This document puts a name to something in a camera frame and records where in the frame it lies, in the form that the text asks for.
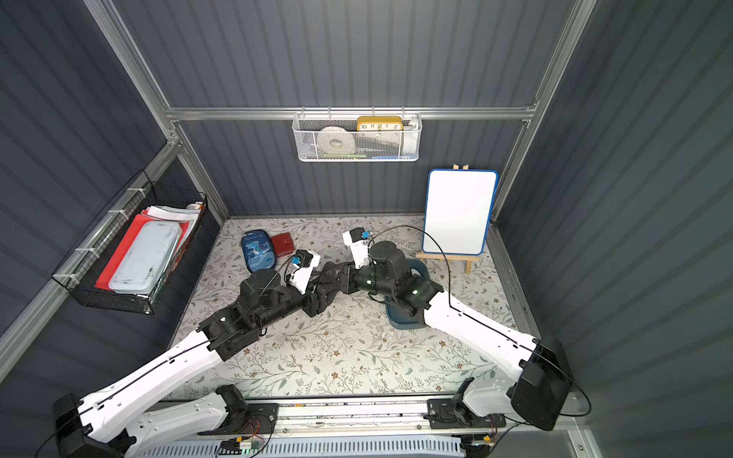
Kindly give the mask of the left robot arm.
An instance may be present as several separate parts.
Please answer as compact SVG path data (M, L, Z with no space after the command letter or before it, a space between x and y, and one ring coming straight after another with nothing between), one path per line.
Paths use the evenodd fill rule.
M53 404L53 440L62 457L133 457L192 434L256 432L267 420L248 406L234 385L200 400L155 410L180 385L226 362L263 338L265 330L303 311L326 311L339 293L355 292L354 263L326 263L321 270L295 265L251 274L237 299L162 355L116 383L82 398L68 394Z

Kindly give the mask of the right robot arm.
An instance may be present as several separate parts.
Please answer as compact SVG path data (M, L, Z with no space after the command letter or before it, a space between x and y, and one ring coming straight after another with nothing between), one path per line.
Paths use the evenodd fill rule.
M467 425L473 419L509 413L542 431L555 427L574 385L565 349L557 338L537 338L482 315L445 286L414 274L393 242L369 246L364 240L347 240L345 244L354 261L343 282L345 291L384 296L403 314L458 339L506 375L502 383L467 378L454 397L458 422Z

